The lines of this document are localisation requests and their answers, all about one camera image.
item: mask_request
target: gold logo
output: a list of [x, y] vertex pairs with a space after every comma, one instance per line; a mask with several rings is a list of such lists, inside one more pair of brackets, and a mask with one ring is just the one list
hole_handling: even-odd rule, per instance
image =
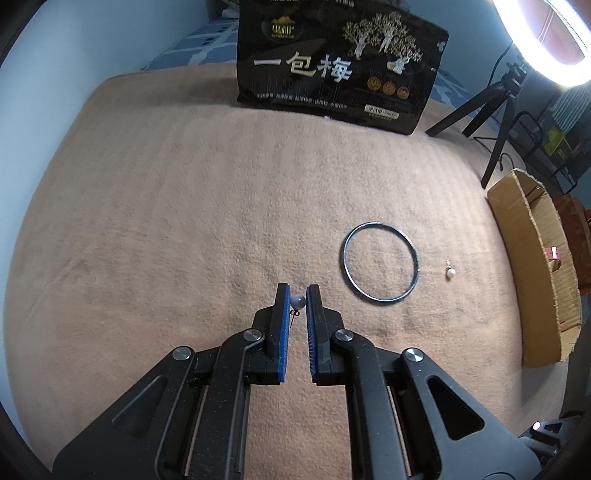
[[406, 87], [400, 87], [398, 89], [398, 97], [401, 98], [402, 100], [408, 98], [408, 95], [410, 94], [410, 92], [408, 91], [408, 89]]
[[369, 77], [368, 80], [368, 88], [370, 90], [373, 90], [374, 92], [379, 90], [379, 88], [382, 86], [382, 82], [380, 82], [380, 79], [377, 77]]
[[296, 22], [294, 22], [290, 17], [286, 15], [271, 20], [272, 38], [294, 38], [295, 29]]
[[396, 85], [394, 85], [392, 82], [386, 82], [384, 83], [382, 90], [386, 95], [392, 95], [396, 91]]

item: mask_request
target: black snack bag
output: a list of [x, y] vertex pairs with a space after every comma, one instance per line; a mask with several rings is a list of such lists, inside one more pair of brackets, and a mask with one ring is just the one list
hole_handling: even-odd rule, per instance
[[448, 36], [373, 0], [241, 0], [238, 101], [410, 135]]

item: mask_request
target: tripod leg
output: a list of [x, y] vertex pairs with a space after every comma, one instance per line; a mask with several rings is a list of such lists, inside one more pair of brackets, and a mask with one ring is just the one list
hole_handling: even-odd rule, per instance
[[435, 135], [443, 132], [446, 128], [452, 126], [458, 120], [464, 118], [467, 114], [472, 113], [486, 102], [489, 102], [498, 96], [504, 95], [505, 92], [506, 90], [502, 82], [492, 84], [490, 87], [487, 87], [481, 91], [474, 98], [468, 100], [466, 103], [464, 103], [464, 105], [458, 107], [443, 120], [433, 125], [429, 130], [427, 130], [426, 134], [429, 135], [429, 137], [435, 137]]
[[511, 125], [513, 123], [514, 116], [515, 95], [509, 95], [507, 98], [507, 105], [505, 106], [505, 114], [503, 115], [503, 121], [501, 122], [501, 129], [499, 130], [499, 135], [496, 138], [495, 148], [492, 149], [491, 159], [488, 161], [486, 171], [484, 172], [484, 175], [482, 176], [482, 181], [480, 182], [483, 189], [486, 188], [489, 181], [491, 180], [492, 173], [495, 171], [496, 164], [499, 161], [501, 153], [503, 152], [505, 141], [507, 140], [507, 138], [509, 138], [509, 131], [511, 130]]
[[472, 122], [462, 132], [466, 137], [470, 137], [476, 130], [486, 122], [496, 110], [506, 102], [508, 93], [487, 102], [487, 104], [480, 109], [480, 112], [474, 117]]

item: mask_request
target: white pearl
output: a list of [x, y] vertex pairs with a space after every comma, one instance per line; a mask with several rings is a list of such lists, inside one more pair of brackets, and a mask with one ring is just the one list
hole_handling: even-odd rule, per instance
[[290, 298], [291, 308], [301, 310], [306, 306], [306, 297], [303, 295], [292, 295]]

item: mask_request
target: metal ring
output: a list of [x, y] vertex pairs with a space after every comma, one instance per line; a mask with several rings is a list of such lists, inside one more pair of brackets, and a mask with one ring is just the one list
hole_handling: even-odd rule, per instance
[[[360, 286], [355, 283], [355, 280], [353, 280], [353, 277], [351, 277], [351, 273], [349, 272], [349, 266], [347, 265], [347, 247], [349, 246], [349, 242], [351, 241], [353, 236], [357, 232], [359, 232], [361, 230], [365, 230], [366, 228], [382, 228], [382, 229], [388, 230], [388, 231], [394, 233], [397, 237], [399, 237], [404, 243], [406, 243], [408, 250], [410, 251], [410, 254], [413, 258], [414, 275], [413, 275], [413, 280], [410, 282], [410, 286], [408, 287], [408, 290], [406, 292], [404, 292], [402, 295], [399, 295], [398, 297], [391, 297], [388, 299], [379, 299], [377, 297], [373, 297], [369, 293], [364, 292], [360, 288]], [[351, 283], [352, 287], [359, 294], [364, 296], [366, 299], [371, 300], [371, 301], [375, 301], [375, 302], [383, 304], [383, 305], [396, 303], [396, 302], [399, 302], [399, 301], [405, 299], [414, 290], [414, 287], [417, 286], [418, 272], [419, 272], [417, 249], [414, 247], [414, 245], [410, 241], [409, 237], [407, 237], [403, 232], [398, 230], [396, 227], [393, 227], [392, 225], [388, 225], [387, 223], [366, 222], [366, 223], [362, 223], [361, 225], [358, 225], [355, 228], [353, 228], [353, 230], [351, 230], [349, 232], [349, 235], [347, 235], [347, 237], [345, 238], [345, 241], [343, 242], [343, 248], [342, 248], [340, 261], [341, 261], [341, 265], [342, 265], [342, 267], [345, 271], [345, 274], [347, 275], [347, 278], [349, 279], [349, 282]]]

